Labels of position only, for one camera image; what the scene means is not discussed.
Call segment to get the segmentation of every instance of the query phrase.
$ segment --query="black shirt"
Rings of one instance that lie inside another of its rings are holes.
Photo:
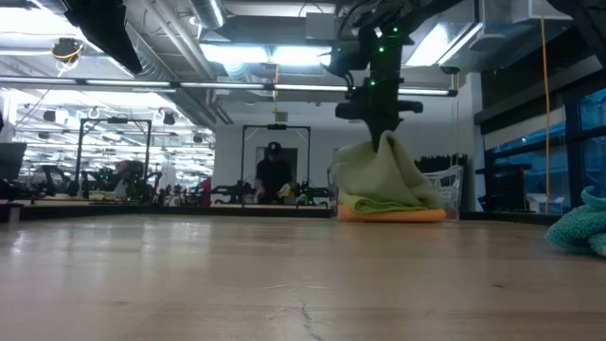
[[[257,164],[257,179],[265,188],[265,195],[274,197],[282,186],[293,180],[291,165],[284,160],[264,159]]]

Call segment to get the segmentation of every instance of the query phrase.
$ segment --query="table surface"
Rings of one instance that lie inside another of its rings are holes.
[[[605,340],[606,263],[525,224],[0,224],[0,339]]]

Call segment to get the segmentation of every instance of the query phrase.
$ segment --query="green towel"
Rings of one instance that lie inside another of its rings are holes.
[[[358,213],[441,208],[436,189],[393,132],[383,133],[376,153],[371,142],[339,150],[335,168],[339,202]]]
[[[581,194],[585,205],[561,217],[545,238],[569,252],[606,257],[606,198],[589,194],[593,190],[586,188]]]

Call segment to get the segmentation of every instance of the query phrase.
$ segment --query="white wall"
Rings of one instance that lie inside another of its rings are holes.
[[[479,75],[468,79],[459,97],[459,120],[456,120],[456,102],[449,98],[414,98],[422,100],[423,114],[405,114],[404,122],[396,134],[414,159],[423,156],[454,154],[458,151],[470,156],[470,167],[475,169],[473,156],[476,154],[479,130],[473,125],[473,113],[481,108],[481,88]],[[215,171],[213,187],[234,185],[241,174],[241,126],[220,126],[216,132]],[[248,129],[244,149],[244,179],[252,181],[256,170],[256,149],[277,141],[284,148],[298,148],[297,181],[307,175],[307,142],[297,133]],[[299,131],[307,138],[307,131]],[[343,128],[312,126],[312,150],[310,178],[317,187],[328,184],[327,168],[332,163],[333,151],[347,145],[370,140],[369,132],[362,124],[348,124]],[[466,181],[474,182],[472,176]],[[467,206],[475,207],[475,193],[466,199]]]

